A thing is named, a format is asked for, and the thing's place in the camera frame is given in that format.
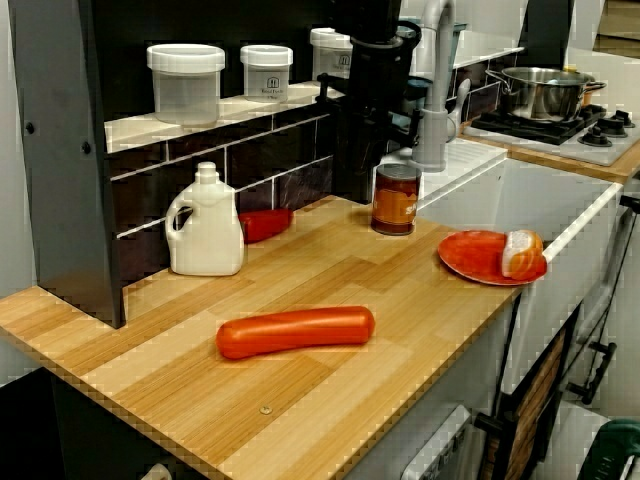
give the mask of shelf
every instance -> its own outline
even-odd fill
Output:
[[[289,85],[289,99],[283,103],[250,102],[243,96],[224,98],[218,104],[220,109],[218,121],[203,127],[183,127],[164,123],[157,120],[153,113],[105,122],[107,153],[143,147],[192,133],[213,130],[294,108],[306,107],[314,104],[315,97],[319,94],[320,86],[318,83],[304,82]],[[342,94],[329,89],[328,96],[329,98],[338,98]]]
[[[515,40],[488,33],[464,30],[460,34],[453,68],[491,60],[524,50]]]

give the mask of label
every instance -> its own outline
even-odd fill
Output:
[[[393,190],[376,190],[373,199],[373,217],[394,225],[407,225],[416,218],[418,197]]]
[[[288,72],[282,70],[251,70],[249,72],[249,96],[273,101],[287,99]]]
[[[351,53],[340,50],[317,49],[317,70],[319,73],[328,73],[335,77],[349,78],[351,69]]]

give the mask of orange plate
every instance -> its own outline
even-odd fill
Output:
[[[440,242],[438,253],[454,272],[476,282],[489,285],[525,285],[547,273],[542,272],[526,280],[513,280],[502,275],[502,251],[507,243],[504,233],[468,230],[449,235]]]

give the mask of pot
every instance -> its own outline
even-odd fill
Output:
[[[512,67],[501,73],[486,72],[502,84],[502,112],[536,122],[574,120],[580,113],[585,93],[607,86],[585,73],[550,68]]]

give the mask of sink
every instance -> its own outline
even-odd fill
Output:
[[[536,231],[547,274],[523,291],[502,390],[511,394],[603,273],[622,185],[504,158],[424,198],[418,215],[459,230]]]

